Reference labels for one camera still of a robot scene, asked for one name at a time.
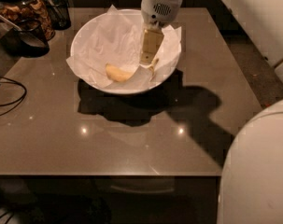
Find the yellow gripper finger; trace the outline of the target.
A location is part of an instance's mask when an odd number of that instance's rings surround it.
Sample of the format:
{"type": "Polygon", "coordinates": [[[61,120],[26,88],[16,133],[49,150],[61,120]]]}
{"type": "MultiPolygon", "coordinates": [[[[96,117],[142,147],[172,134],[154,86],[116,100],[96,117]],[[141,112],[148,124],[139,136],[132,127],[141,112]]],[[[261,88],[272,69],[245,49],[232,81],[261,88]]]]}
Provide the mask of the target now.
{"type": "Polygon", "coordinates": [[[141,51],[139,61],[142,64],[151,64],[158,52],[164,34],[160,29],[145,29],[141,38],[141,51]]]}

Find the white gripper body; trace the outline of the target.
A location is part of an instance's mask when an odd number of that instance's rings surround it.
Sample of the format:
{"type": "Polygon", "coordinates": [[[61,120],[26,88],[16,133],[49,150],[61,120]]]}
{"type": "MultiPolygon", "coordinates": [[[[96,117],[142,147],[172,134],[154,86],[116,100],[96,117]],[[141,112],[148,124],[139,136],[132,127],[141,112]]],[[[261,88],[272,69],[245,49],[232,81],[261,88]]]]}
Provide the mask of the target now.
{"type": "Polygon", "coordinates": [[[142,0],[141,15],[146,28],[162,29],[177,16],[183,0],[142,0]]]}

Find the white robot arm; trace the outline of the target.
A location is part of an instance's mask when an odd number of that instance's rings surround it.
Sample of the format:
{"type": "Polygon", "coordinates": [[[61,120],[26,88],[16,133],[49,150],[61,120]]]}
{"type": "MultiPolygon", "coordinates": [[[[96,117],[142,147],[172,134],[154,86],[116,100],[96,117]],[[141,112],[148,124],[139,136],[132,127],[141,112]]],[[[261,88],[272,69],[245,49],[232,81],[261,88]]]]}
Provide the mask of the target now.
{"type": "MultiPolygon", "coordinates": [[[[221,0],[283,82],[283,0],[221,0]]],[[[252,118],[224,162],[217,224],[283,224],[283,100],[252,118]]]]}

